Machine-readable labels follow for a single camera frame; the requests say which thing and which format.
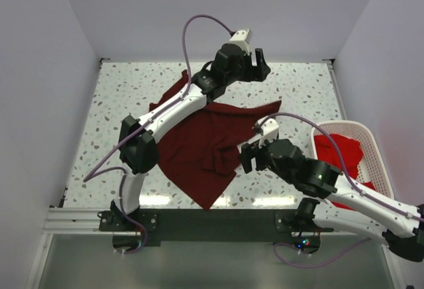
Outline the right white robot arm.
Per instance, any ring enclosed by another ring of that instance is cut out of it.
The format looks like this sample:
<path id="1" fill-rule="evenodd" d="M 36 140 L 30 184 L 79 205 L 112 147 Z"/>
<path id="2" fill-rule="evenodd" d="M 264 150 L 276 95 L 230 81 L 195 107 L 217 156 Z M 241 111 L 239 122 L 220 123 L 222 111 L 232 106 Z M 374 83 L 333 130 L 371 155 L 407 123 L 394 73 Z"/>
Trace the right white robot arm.
<path id="1" fill-rule="evenodd" d="M 295 224 L 302 231 L 332 228 L 375 239 L 395 255 L 423 261 L 423 208 L 370 189 L 324 161 L 308 158 L 289 140 L 257 140 L 240 148 L 246 173 L 269 170 L 305 197 Z"/>

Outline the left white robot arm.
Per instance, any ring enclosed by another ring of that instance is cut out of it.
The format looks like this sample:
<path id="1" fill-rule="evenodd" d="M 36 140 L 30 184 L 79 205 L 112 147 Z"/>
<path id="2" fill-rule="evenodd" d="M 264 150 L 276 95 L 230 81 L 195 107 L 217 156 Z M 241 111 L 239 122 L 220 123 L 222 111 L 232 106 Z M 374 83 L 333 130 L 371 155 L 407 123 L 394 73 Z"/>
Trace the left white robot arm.
<path id="1" fill-rule="evenodd" d="M 233 43 L 217 51 L 214 60 L 184 84 L 183 88 L 151 112 L 135 119 L 122 120 L 119 134 L 119 158 L 134 175 L 145 174 L 159 162 L 158 143 L 165 134 L 191 114 L 225 94 L 235 82 L 263 82 L 270 73 L 263 49 L 246 53 Z"/>

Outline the dark red t-shirt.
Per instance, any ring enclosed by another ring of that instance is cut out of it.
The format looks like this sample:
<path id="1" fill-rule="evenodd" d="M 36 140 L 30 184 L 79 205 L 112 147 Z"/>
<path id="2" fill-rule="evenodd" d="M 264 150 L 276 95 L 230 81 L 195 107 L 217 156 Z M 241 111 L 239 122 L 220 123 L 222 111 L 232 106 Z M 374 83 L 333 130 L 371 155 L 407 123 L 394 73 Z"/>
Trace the dark red t-shirt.
<path id="1" fill-rule="evenodd" d="M 159 168 L 195 203 L 210 209 L 236 176 L 238 146 L 254 136 L 257 120 L 278 112 L 281 104 L 242 108 L 210 103 L 160 139 Z"/>

